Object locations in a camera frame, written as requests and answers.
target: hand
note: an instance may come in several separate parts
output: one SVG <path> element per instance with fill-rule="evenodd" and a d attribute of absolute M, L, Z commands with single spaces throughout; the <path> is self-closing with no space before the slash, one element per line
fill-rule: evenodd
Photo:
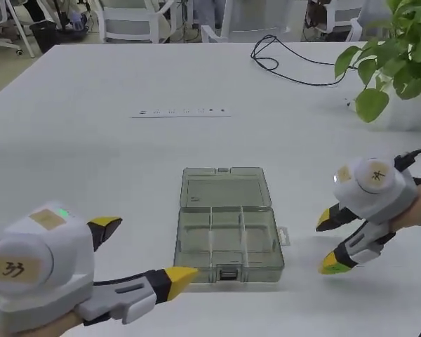
<path fill-rule="evenodd" d="M 70 330 L 83 323 L 83 320 L 77 316 L 74 312 L 69 312 L 66 315 L 58 318 L 57 320 L 42 326 L 40 328 L 23 331 L 13 334 L 14 337 L 60 337 L 67 330 Z M 0 327 L 0 337 L 9 337 L 9 334 L 4 332 L 3 328 Z"/>
<path fill-rule="evenodd" d="M 393 219 L 391 229 L 396 232 L 405 227 L 421 225 L 421 185 L 418 186 L 418 198 L 404 213 Z"/>

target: green plant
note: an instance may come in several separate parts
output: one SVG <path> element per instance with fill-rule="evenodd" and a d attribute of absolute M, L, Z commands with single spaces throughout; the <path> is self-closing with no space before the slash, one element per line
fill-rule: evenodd
<path fill-rule="evenodd" d="M 335 63 L 336 78 L 343 76 L 351 64 L 357 67 L 365 87 L 356 98 L 356 111 L 368 123 L 388 105 L 389 96 L 384 92 L 387 84 L 393 85 L 402 100 L 421 94 L 421 0 L 387 0 L 387 4 L 392 19 L 377 22 L 389 31 L 385 42 L 374 38 L 362 48 L 350 46 Z"/>

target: green led light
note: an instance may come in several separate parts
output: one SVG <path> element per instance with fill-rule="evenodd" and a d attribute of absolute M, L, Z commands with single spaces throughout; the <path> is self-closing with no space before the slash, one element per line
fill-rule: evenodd
<path fill-rule="evenodd" d="M 61 216 L 69 216 L 69 212 L 67 212 L 65 209 L 58 209 L 58 212 Z"/>

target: clear plastic box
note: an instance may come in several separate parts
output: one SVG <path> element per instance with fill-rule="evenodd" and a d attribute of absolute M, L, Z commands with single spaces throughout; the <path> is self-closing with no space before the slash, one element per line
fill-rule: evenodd
<path fill-rule="evenodd" d="M 277 282 L 284 260 L 261 168 L 186 168 L 175 265 L 194 283 Z"/>

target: table surface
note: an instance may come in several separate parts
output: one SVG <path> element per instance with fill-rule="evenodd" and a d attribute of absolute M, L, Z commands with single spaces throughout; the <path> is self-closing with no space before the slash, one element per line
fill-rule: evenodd
<path fill-rule="evenodd" d="M 346 44 L 289 44 L 333 62 Z M 421 329 L 421 228 L 404 230 L 383 256 L 348 275 L 318 262 L 358 225 L 316 234 L 335 203 L 333 173 L 357 156 L 421 148 L 421 133 L 371 132 L 337 87 L 290 83 L 257 67 L 250 44 L 56 46 L 0 92 L 0 230 L 49 199 L 85 218 L 123 217 L 96 253 L 96 279 L 173 262 L 182 170 L 261 166 L 276 221 L 289 230 L 276 286 L 194 290 L 123 326 L 107 322 L 66 336 L 416 336 Z M 333 68 L 280 46 L 279 71 L 313 82 Z M 137 109 L 226 107 L 221 119 L 131 119 Z M 421 159 L 412 168 L 421 176 Z"/>

